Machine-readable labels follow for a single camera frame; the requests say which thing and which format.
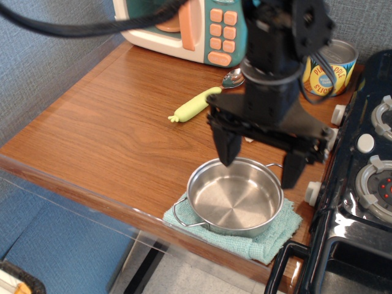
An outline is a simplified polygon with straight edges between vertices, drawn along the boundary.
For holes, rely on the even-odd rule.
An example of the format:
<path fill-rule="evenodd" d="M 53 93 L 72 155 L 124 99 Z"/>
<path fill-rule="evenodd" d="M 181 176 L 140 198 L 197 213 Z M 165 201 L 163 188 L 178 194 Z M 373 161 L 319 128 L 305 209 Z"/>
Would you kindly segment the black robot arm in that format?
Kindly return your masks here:
<path fill-rule="evenodd" d="M 220 161 L 229 166 L 244 137 L 285 151 L 281 185 L 291 189 L 308 164 L 323 162 L 332 131 L 301 105 L 308 57 L 331 41 L 323 1 L 243 1 L 246 55 L 242 94 L 212 94 L 208 122 Z"/>

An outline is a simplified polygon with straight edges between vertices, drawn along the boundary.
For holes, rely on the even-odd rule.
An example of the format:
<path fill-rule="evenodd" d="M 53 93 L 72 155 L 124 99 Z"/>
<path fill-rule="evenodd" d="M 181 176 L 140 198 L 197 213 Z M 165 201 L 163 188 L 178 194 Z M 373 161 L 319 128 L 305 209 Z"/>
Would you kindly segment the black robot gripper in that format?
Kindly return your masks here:
<path fill-rule="evenodd" d="M 301 80 L 245 82 L 242 94 L 208 96 L 208 121 L 220 162 L 228 167 L 249 137 L 287 152 L 281 186 L 293 189 L 306 163 L 324 162 L 332 130 L 299 101 Z"/>

